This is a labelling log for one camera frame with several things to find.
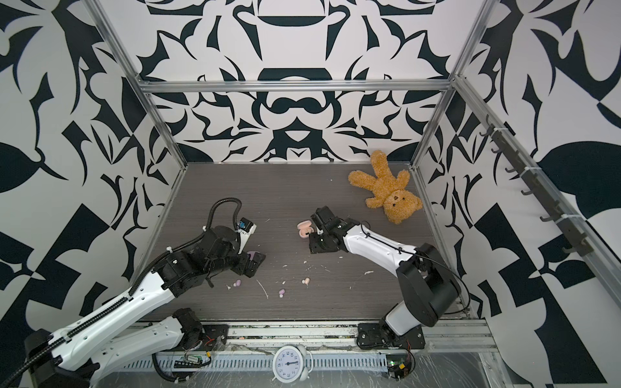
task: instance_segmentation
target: dark wooden tabletop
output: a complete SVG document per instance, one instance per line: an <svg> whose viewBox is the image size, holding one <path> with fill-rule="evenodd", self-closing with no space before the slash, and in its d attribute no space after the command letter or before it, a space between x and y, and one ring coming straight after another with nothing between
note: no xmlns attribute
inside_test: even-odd
<svg viewBox="0 0 621 388"><path fill-rule="evenodd" d="M394 173L406 168L391 165ZM327 205L341 218L368 221L374 232L392 240L433 244L423 210L394 225L383 209L367 208L365 198L372 194L347 181L349 172L356 169L373 173L369 164L191 164L150 259L167 246L199 235L212 204L231 196L243 202L238 217L246 217L257 226L245 250L263 252L267 258L255 277L226 271L212 279L215 288L205 282L156 309L145 320L161 320L182 307L192 308L203 320L381 318L402 300L396 277L351 253L312 255L308 240L301 239L296 228L299 222L309 220L316 208ZM415 193L411 180L408 189ZM234 208L235 204L220 206L213 226L231 227ZM305 277L310 278L308 286L301 283ZM241 286L232 287L237 279L241 279ZM286 290L283 298L278 297L281 289Z"/></svg>

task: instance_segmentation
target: robotic arm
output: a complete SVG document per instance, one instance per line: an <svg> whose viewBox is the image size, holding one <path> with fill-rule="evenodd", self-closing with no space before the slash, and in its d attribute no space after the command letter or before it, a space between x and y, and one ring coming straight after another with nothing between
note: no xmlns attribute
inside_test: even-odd
<svg viewBox="0 0 621 388"><path fill-rule="evenodd" d="M234 230L211 228L216 208L225 202L237 203ZM190 309L177 310L156 325L115 337L203 280L214 287L211 278L226 269L247 277L255 275L265 255L243 251L256 226L244 218L237 222L241 205L236 198L216 202L201 235L174 249L168 247L121 295L67 327L53 333L40 329L28 336L24 341L28 360L1 387L29 371L35 387L86 388L145 354L201 344L205 333Z"/></svg>
<svg viewBox="0 0 621 388"><path fill-rule="evenodd" d="M359 340L361 348L400 346L412 330L420 330L421 323L434 326L459 296L455 276L431 245L392 241L356 220L338 218L327 206L317 209L311 219L317 226L317 232L309 235L311 253L351 252L384 267L399 280L404 301L380 321L379 333Z"/></svg>

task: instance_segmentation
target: black and white patterned wall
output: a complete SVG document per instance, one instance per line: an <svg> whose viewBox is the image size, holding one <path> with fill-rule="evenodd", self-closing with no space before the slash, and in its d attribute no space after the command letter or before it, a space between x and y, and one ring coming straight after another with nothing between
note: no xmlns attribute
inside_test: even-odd
<svg viewBox="0 0 621 388"><path fill-rule="evenodd" d="M0 0L0 380L123 291L179 165L76 0Z"/></svg>
<svg viewBox="0 0 621 388"><path fill-rule="evenodd" d="M447 78L481 4L103 2L147 81ZM188 161L354 161L368 159L376 149L392 154L393 160L409 161L439 95L233 92L160 97L166 100L158 100L162 116Z"/></svg>
<svg viewBox="0 0 621 388"><path fill-rule="evenodd" d="M501 0L468 81L617 255L621 3ZM459 96L423 159L452 260L517 387L617 387L621 311Z"/></svg>

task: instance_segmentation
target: orange teddy bear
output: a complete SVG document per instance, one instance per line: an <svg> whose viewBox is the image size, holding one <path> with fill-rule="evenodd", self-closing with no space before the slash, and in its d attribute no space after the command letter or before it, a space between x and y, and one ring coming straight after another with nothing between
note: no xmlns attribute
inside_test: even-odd
<svg viewBox="0 0 621 388"><path fill-rule="evenodd" d="M384 206L388 220L396 224L423 207L420 198L405 190L410 181L410 173L407 170L401 171L395 178L388 168L386 154L379 150L371 154L371 165L377 178L362 171L352 171L349 174L349 182L352 185L370 190L375 195L366 199L367 207L375 209Z"/></svg>

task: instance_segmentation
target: alarm clock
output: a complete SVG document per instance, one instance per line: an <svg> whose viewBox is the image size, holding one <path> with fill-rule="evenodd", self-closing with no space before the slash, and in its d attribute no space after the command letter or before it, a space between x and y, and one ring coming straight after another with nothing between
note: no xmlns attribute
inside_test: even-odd
<svg viewBox="0 0 621 388"><path fill-rule="evenodd" d="M310 370L305 366L307 355L310 355ZM312 354L302 345L283 346L274 355L272 371L281 382L294 382L298 378L304 381L312 371Z"/></svg>

